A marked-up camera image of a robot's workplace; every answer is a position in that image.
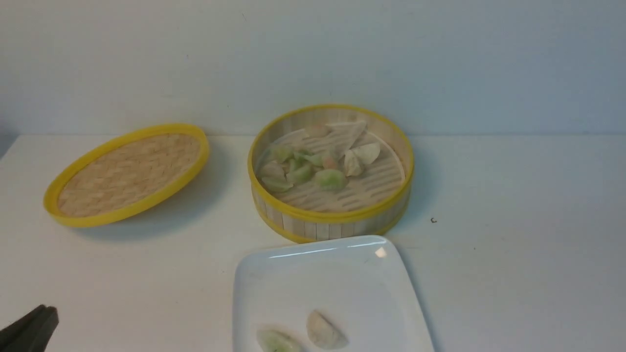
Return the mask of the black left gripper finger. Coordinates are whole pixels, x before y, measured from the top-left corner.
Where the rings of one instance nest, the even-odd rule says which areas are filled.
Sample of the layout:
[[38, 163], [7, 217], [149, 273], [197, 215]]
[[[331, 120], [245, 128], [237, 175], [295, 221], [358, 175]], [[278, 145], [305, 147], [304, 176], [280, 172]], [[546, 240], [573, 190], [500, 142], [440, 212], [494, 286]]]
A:
[[38, 305], [0, 331], [0, 350], [44, 352], [59, 322], [56, 307]]

